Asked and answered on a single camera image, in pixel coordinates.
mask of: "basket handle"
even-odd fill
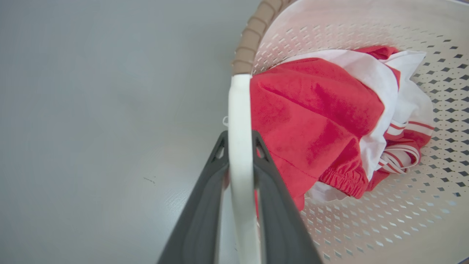
[[[280,14],[294,0],[262,0],[254,15],[248,20],[241,35],[233,60],[233,76],[252,72],[252,65],[262,37]]]

